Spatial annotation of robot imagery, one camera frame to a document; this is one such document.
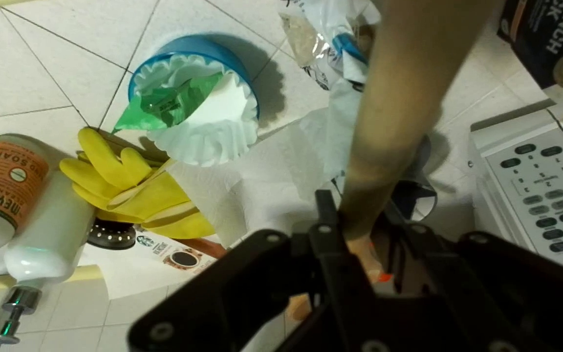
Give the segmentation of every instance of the white tile floor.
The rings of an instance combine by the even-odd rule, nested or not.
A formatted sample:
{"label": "white tile floor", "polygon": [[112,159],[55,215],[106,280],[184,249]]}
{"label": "white tile floor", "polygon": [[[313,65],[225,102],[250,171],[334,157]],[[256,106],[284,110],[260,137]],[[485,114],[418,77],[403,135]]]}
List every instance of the white tile floor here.
{"label": "white tile floor", "polygon": [[[65,153],[76,131],[112,131],[127,106],[125,88],[162,41],[186,34],[217,34],[246,65],[262,104],[262,131],[278,129],[329,102],[293,63],[278,12],[282,0],[31,0],[0,8],[0,133],[28,133]],[[489,30],[452,88],[436,131],[442,167],[430,176],[440,192],[432,215],[460,214],[458,231],[471,229],[467,127],[471,122],[544,100],[518,61]],[[129,323],[168,290],[108,302],[102,282],[65,284],[22,325],[22,345],[2,350],[125,350]],[[280,339],[284,321],[270,323]],[[272,350],[264,343],[252,350]]]}

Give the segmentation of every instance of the yellow rubber glove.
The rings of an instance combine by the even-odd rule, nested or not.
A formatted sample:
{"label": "yellow rubber glove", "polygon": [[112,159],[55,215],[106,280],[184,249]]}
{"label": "yellow rubber glove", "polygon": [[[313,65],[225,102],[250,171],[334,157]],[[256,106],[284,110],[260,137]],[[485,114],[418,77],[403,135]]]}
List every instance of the yellow rubber glove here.
{"label": "yellow rubber glove", "polygon": [[78,133],[78,141],[90,163],[65,159],[61,171],[72,180],[72,190],[100,210],[100,219],[139,223],[172,239],[198,239],[213,233],[164,167],[153,171],[129,147],[117,157],[90,127]]}

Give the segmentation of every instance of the orange object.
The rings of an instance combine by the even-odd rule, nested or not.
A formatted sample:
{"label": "orange object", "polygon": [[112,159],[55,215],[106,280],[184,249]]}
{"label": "orange object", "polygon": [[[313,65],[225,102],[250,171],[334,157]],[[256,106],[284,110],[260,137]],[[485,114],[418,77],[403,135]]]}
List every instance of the orange object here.
{"label": "orange object", "polygon": [[0,217],[20,229],[35,206],[49,161],[20,137],[0,137]]}

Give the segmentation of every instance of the brown label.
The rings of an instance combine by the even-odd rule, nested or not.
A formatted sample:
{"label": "brown label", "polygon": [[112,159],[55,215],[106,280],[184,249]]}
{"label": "brown label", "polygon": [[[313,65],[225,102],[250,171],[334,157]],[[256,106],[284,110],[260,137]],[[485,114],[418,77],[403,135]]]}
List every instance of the brown label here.
{"label": "brown label", "polygon": [[14,229],[28,221],[35,206],[49,163],[28,147],[0,141],[0,217]]}

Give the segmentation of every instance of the jar label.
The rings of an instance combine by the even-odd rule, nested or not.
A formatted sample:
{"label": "jar label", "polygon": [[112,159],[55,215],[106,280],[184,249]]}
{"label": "jar label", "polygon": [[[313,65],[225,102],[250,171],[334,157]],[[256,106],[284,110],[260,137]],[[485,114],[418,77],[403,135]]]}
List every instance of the jar label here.
{"label": "jar label", "polygon": [[49,163],[28,147],[0,141],[0,217],[24,227],[41,196]]}

